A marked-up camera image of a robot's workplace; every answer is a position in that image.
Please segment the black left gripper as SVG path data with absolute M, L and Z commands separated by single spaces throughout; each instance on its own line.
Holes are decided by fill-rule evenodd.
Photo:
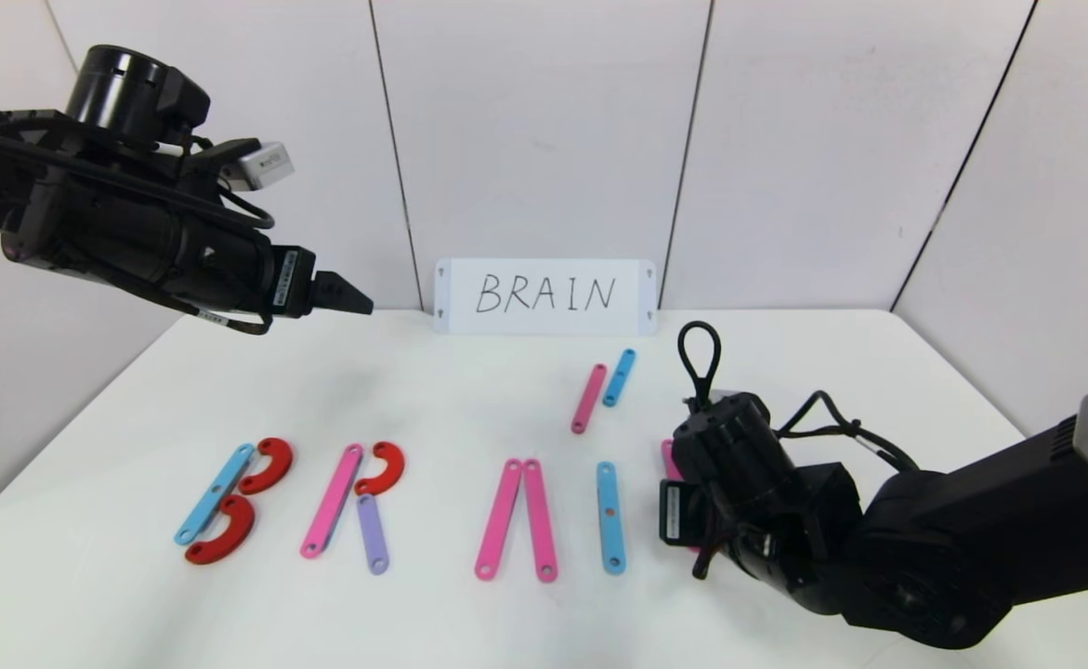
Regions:
M 374 312 L 373 300 L 336 272 L 319 270 L 311 278 L 316 255 L 302 247 L 272 244 L 256 226 L 228 216 L 176 205 L 163 211 L 175 241 L 163 275 L 164 302 L 181 313 L 211 314 L 214 321 L 222 312 L 245 313 L 267 321 L 314 309 Z

